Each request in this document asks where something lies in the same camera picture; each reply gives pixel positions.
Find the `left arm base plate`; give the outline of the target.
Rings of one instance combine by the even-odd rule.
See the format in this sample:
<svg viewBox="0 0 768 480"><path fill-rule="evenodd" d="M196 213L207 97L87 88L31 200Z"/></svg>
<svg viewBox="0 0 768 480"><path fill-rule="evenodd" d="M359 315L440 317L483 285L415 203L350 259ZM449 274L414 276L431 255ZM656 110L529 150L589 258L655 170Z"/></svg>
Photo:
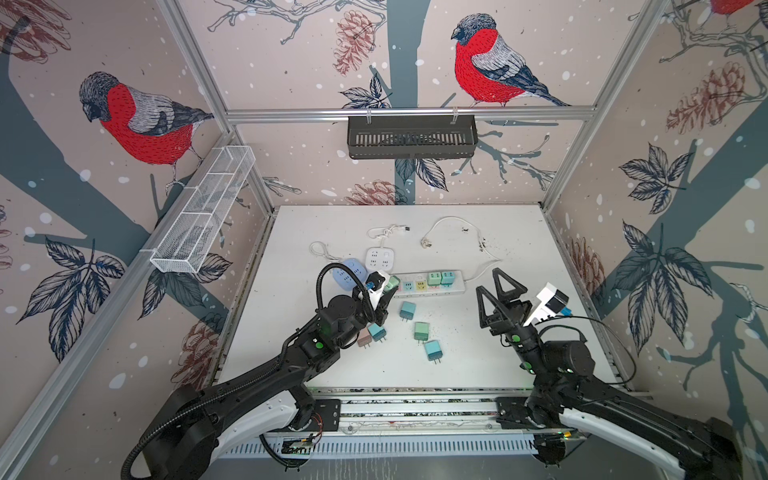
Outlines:
<svg viewBox="0 0 768 480"><path fill-rule="evenodd" d="M271 433L337 432L340 419L341 401L339 399L320 399L315 401L313 413L304 425L299 426L293 422L288 426L271 430Z"/></svg>

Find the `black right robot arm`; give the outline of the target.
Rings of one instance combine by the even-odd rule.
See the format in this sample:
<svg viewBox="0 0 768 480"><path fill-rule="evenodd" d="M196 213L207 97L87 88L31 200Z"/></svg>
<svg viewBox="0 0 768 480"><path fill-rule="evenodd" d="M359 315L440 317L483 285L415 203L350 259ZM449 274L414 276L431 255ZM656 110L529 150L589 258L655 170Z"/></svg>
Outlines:
<svg viewBox="0 0 768 480"><path fill-rule="evenodd" d="M619 446L660 468L670 479L740 479L743 455L734 429L710 418L690 419L662 410L598 379L586 338L548 340L531 322L527 289L499 268L494 287L476 289L479 325L514 350L534 378L527 397L499 397L496 420L504 429L541 430L537 459L557 465L571 430Z"/></svg>

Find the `white multicolour power strip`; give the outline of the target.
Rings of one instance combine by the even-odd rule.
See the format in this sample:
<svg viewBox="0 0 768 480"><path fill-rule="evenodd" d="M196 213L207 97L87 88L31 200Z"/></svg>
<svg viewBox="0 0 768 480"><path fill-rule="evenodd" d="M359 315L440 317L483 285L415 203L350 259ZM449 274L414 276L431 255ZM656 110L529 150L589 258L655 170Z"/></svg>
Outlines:
<svg viewBox="0 0 768 480"><path fill-rule="evenodd" d="M460 295L466 292L469 283L479 280L492 267L498 266L502 259L495 256L487 245L482 230L472 222L458 216L444 216L436 220L426 234L420 239L420 247L427 250L434 250L434 243L429 236L434 233L438 227L446 223L458 223L463 233L473 230L476 234L476 243L478 251L488 257L488 261L479 266L477 271L467 277L461 270L429 270L416 273L396 273L399 279L399 289L397 295L401 298L421 298L427 296L445 296Z"/></svg>

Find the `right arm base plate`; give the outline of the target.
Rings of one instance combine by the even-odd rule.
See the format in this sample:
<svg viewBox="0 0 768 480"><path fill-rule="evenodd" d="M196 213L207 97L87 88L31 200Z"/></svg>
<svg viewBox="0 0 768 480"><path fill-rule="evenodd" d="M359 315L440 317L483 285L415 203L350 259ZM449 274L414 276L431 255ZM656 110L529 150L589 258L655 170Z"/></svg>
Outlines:
<svg viewBox="0 0 768 480"><path fill-rule="evenodd" d="M545 408L527 397L497 397L495 400L497 415L495 421L503 429L513 430L557 430L571 431L560 422L556 410Z"/></svg>

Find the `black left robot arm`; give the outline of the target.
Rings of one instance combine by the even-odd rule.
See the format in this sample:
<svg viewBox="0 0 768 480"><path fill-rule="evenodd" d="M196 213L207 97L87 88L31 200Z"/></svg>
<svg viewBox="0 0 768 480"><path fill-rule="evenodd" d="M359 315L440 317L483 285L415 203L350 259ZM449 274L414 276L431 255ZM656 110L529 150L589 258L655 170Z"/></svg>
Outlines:
<svg viewBox="0 0 768 480"><path fill-rule="evenodd" d="M314 316L274 358L218 385L174 391L128 453L121 478L132 478L139 457L153 479L200 478L216 452L234 447L233 425L256 410L265 413L257 434L305 426L315 405L306 382L338 361L369 325L384 324L398 288L397 279L384 271L354 283L349 295L319 300Z"/></svg>

